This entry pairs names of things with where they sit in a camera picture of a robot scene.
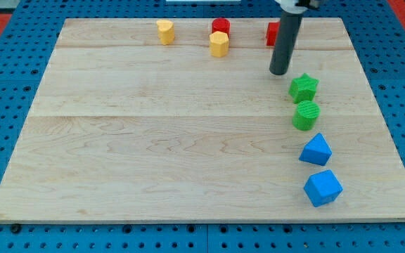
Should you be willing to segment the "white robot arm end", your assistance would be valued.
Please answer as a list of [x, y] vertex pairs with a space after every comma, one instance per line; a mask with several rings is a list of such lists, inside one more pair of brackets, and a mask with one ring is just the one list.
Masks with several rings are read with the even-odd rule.
[[275, 0], [275, 2], [287, 13], [303, 14], [309, 9], [318, 10], [326, 0]]

